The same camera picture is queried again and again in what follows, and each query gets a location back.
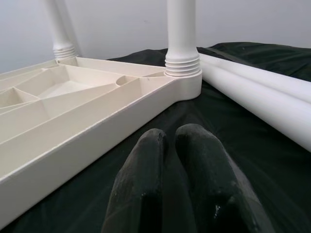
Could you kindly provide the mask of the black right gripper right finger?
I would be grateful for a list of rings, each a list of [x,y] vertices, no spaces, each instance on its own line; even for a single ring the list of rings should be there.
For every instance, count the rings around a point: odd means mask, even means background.
[[[175,148],[189,179],[198,232],[275,231],[251,183],[215,135],[186,124],[175,133]]]

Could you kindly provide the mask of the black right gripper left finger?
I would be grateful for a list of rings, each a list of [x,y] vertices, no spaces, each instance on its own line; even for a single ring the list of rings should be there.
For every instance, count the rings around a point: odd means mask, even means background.
[[[110,193],[103,233],[162,231],[163,168],[168,152],[166,134],[146,131],[137,141]]]

